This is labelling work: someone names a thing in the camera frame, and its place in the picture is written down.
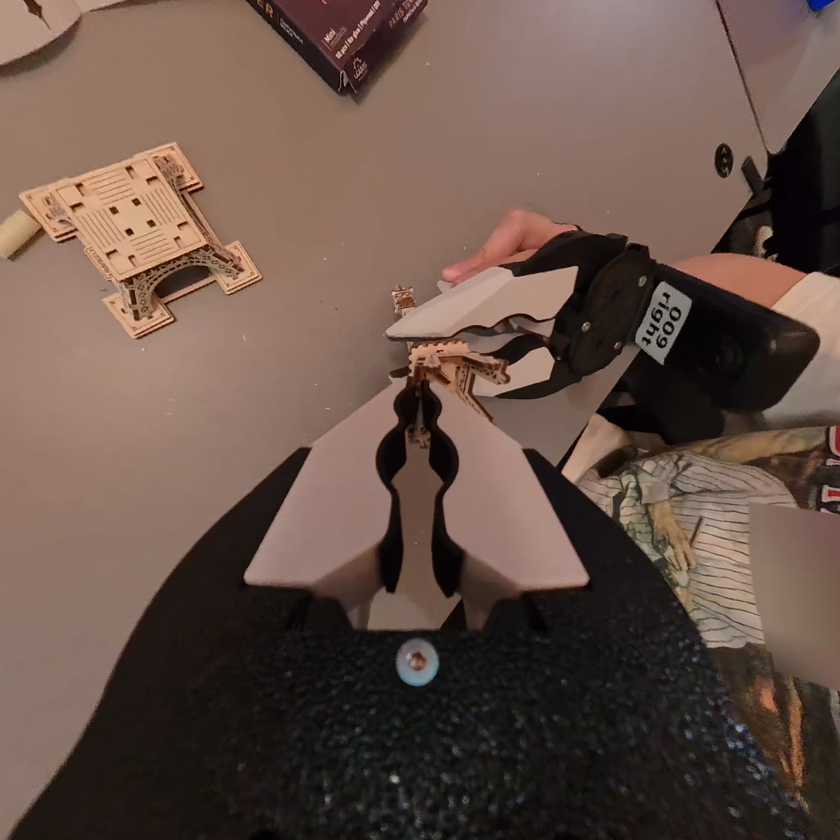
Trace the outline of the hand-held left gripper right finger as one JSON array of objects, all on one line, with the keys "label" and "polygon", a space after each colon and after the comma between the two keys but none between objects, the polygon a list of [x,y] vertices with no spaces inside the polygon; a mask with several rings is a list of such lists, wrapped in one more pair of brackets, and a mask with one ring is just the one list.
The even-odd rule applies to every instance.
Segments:
[{"label": "hand-held left gripper right finger", "polygon": [[434,500],[432,562],[468,629],[502,601],[581,589],[583,566],[522,447],[440,384],[422,385]]}]

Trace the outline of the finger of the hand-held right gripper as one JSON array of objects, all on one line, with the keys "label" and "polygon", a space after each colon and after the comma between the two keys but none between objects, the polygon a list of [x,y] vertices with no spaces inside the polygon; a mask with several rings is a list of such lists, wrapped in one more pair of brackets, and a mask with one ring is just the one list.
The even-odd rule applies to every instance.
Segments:
[{"label": "finger of the hand-held right gripper", "polygon": [[[554,357],[535,335],[517,332],[487,336],[461,333],[451,338],[466,341],[471,350],[480,354],[488,354],[508,362],[509,383],[495,385],[477,377],[474,385],[476,398],[511,396],[522,388],[547,382],[551,377]],[[418,342],[428,340],[444,339],[420,339]]]},{"label": "finger of the hand-held right gripper", "polygon": [[490,268],[415,307],[385,336],[390,341],[447,340],[515,318],[554,320],[574,292],[577,275],[574,266],[523,276]]}]

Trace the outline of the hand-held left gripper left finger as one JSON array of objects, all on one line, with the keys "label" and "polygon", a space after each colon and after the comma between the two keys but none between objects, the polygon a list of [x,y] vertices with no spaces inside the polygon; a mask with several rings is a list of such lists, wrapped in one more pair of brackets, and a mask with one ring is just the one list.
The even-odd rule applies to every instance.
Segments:
[{"label": "hand-held left gripper left finger", "polygon": [[366,627],[377,592],[394,592],[403,566],[403,523],[394,476],[406,462],[405,424],[386,387],[306,453],[252,561],[247,585],[333,599]]}]

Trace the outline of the wooden tower section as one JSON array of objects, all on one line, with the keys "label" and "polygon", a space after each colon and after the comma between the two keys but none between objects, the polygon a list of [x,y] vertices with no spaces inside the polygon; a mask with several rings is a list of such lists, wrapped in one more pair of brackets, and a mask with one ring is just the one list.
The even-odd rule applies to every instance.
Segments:
[{"label": "wooden tower section", "polygon": [[477,377],[495,385],[509,383],[506,360],[473,351],[466,341],[455,338],[408,342],[407,345],[407,365],[389,372],[391,383],[401,379],[415,385],[423,381],[438,383],[493,423],[492,415],[476,398],[474,385]]}]

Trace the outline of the person's right forearm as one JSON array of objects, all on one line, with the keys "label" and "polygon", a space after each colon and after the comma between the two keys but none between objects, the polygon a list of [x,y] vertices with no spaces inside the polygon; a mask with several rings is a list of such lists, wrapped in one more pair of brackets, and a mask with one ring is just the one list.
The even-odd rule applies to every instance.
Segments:
[{"label": "person's right forearm", "polygon": [[816,331],[820,347],[784,398],[737,427],[783,429],[839,424],[839,279],[805,274],[746,255],[714,254],[674,264],[688,275]]}]

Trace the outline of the grey desk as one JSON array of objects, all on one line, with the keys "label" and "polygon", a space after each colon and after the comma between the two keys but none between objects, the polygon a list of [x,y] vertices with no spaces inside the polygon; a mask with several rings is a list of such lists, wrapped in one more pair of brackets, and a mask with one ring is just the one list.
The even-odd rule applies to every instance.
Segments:
[{"label": "grey desk", "polygon": [[264,278],[135,340],[77,241],[2,260],[2,838],[194,542],[387,383],[390,288],[435,291],[510,207],[710,251],[838,69],[837,7],[429,2],[360,98],[247,2],[88,12],[4,66],[2,219],[174,141]]}]

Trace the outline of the person's right hand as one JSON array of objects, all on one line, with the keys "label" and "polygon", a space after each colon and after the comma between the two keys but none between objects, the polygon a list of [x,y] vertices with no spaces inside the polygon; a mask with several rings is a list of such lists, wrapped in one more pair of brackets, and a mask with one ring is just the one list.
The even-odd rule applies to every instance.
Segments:
[{"label": "person's right hand", "polygon": [[539,213],[512,208],[475,254],[443,269],[441,281],[456,286],[488,268],[526,260],[558,235],[579,231],[578,225],[556,223]]}]

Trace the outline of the person's cream jacket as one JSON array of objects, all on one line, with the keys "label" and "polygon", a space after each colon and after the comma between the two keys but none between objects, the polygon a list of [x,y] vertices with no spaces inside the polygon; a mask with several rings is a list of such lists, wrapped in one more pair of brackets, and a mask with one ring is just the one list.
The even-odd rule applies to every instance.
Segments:
[{"label": "person's cream jacket", "polygon": [[624,430],[596,413],[592,415],[580,439],[572,447],[561,473],[577,486],[583,476],[604,457],[631,445],[631,438]]}]

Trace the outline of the person's printed striped shirt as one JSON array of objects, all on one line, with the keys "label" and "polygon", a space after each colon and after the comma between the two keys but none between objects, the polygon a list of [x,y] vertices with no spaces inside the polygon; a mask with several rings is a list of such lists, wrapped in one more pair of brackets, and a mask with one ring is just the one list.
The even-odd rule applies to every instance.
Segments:
[{"label": "person's printed striped shirt", "polygon": [[838,838],[838,689],[780,669],[754,590],[751,508],[838,514],[838,426],[616,452],[578,487],[666,578],[814,838]]}]

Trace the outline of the black fabric item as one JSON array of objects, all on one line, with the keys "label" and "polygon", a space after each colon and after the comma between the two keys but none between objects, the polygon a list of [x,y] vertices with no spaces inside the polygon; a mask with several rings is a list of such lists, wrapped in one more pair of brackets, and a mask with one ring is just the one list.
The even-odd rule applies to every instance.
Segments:
[{"label": "black fabric item", "polygon": [[839,74],[770,157],[762,190],[734,219],[714,253],[772,259],[839,277]]}]

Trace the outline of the purple puzzle box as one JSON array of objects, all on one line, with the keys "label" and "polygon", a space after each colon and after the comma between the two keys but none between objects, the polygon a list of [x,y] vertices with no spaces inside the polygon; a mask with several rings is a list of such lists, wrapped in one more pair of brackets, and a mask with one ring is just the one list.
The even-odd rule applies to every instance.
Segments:
[{"label": "purple puzzle box", "polygon": [[249,1],[334,91],[359,94],[425,11],[427,1]]}]

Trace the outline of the wooden tower base model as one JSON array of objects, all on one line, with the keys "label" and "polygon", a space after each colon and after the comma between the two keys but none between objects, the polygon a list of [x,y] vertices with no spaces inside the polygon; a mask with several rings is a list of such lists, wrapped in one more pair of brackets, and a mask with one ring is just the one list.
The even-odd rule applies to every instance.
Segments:
[{"label": "wooden tower base model", "polygon": [[202,189],[170,142],[19,198],[53,241],[81,243],[116,289],[103,303],[140,340],[175,320],[168,302],[213,283],[231,296],[263,278],[239,241],[214,232],[193,198]]}]

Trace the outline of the pale small cylinder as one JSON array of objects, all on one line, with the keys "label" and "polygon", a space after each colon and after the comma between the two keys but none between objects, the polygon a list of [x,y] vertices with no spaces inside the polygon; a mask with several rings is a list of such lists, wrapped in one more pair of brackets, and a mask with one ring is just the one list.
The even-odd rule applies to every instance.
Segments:
[{"label": "pale small cylinder", "polygon": [[13,259],[43,232],[40,223],[25,210],[18,209],[1,223],[1,259]]}]

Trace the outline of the paper instruction sheet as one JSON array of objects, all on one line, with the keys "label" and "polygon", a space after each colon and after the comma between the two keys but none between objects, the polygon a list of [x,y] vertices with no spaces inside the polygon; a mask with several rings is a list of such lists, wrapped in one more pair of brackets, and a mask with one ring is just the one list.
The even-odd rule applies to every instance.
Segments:
[{"label": "paper instruction sheet", "polygon": [[76,1],[1,1],[1,66],[49,46],[80,18]]}]

